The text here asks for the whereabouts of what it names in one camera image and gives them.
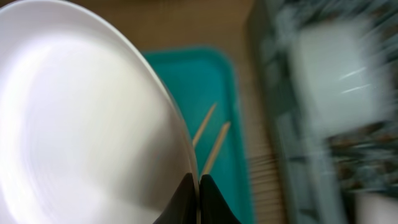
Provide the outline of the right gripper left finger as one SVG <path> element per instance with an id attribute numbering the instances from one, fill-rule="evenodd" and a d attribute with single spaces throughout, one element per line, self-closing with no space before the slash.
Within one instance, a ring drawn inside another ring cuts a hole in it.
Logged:
<path id="1" fill-rule="evenodd" d="M 183 177 L 164 211 L 154 224 L 196 224 L 197 196 L 192 173 Z"/>

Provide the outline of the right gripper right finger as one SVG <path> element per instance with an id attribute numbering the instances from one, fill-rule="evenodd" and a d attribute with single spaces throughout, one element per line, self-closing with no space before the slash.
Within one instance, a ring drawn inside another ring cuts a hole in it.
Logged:
<path id="1" fill-rule="evenodd" d="M 241 224 L 229 208 L 211 175 L 203 175 L 199 187 L 202 224 Z"/>

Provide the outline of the wooden chopstick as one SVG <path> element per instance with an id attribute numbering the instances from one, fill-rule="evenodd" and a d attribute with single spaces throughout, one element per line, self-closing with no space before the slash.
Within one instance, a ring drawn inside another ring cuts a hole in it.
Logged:
<path id="1" fill-rule="evenodd" d="M 212 169 L 212 167 L 213 167 L 213 165 L 214 165 L 214 163 L 216 161 L 216 158 L 217 158 L 217 156 L 218 156 L 218 154 L 220 152 L 220 149 L 221 149 L 221 147 L 223 145 L 223 142 L 225 140 L 225 137 L 226 137 L 226 135 L 228 133 L 228 130 L 229 130 L 230 126 L 231 126 L 231 123 L 229 121 L 226 122 L 224 125 L 222 125 L 222 127 L 221 127 L 221 129 L 220 129 L 220 131 L 218 133 L 218 136 L 216 138 L 216 141 L 215 141 L 215 143 L 214 143 L 214 145 L 213 145 L 213 147 L 211 149 L 211 152 L 208 155 L 206 163 L 205 163 L 205 165 L 203 167 L 203 170 L 201 172 L 201 176 L 207 175 L 207 174 L 209 174 L 211 172 L 211 169 Z"/>
<path id="2" fill-rule="evenodd" d="M 196 133 L 195 133 L 195 135 L 193 137 L 193 140 L 192 140 L 193 148 L 196 148 L 196 146 L 197 146 L 197 144 L 198 144 L 198 142 L 199 142 L 199 140 L 201 138 L 201 135 L 203 134 L 203 132 L 204 132 L 204 130 L 205 130 L 205 128 L 206 128 L 206 126 L 207 126 L 207 124 L 208 124 L 208 122 L 209 122 L 209 120 L 210 120 L 210 118 L 211 118 L 216 106 L 217 106 L 217 103 L 214 103 L 210 107 L 210 109 L 208 110 L 208 112 L 205 115 L 205 117 L 203 118 L 203 121 L 201 122 L 199 128 L 197 129 L 197 131 L 196 131 Z"/>

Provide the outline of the large white pink plate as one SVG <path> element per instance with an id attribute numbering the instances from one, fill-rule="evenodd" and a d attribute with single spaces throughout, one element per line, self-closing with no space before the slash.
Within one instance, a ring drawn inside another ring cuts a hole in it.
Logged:
<path id="1" fill-rule="evenodd" d="M 154 223 L 197 171 L 135 46 L 67 1 L 1 8 L 1 222 Z"/>

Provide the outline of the grey dishwasher rack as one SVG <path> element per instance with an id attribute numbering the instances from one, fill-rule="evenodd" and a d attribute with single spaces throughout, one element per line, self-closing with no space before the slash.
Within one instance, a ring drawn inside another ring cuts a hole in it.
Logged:
<path id="1" fill-rule="evenodd" d="M 289 49 L 322 22 L 369 19 L 391 72 L 392 118 L 322 138 L 305 122 Z M 397 2 L 256 1 L 248 36 L 293 223 L 397 223 Z"/>

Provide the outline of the grey green ceramic bowl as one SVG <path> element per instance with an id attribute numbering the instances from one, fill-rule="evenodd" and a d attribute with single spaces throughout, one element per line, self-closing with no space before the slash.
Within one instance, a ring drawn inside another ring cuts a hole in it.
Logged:
<path id="1" fill-rule="evenodd" d="M 379 32 L 366 18 L 300 30 L 289 49 L 305 122 L 322 138 L 392 118 L 394 92 Z"/>

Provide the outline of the teal serving tray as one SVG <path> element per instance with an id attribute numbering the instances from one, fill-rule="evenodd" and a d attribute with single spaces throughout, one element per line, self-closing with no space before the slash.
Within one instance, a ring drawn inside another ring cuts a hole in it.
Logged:
<path id="1" fill-rule="evenodd" d="M 215 107 L 195 147 L 199 172 L 222 125 L 231 123 L 210 174 L 236 218 L 241 223 L 254 223 L 241 102 L 233 65 L 222 52 L 209 47 L 147 52 L 144 57 L 171 92 L 190 135 L 196 133 L 211 106 Z"/>

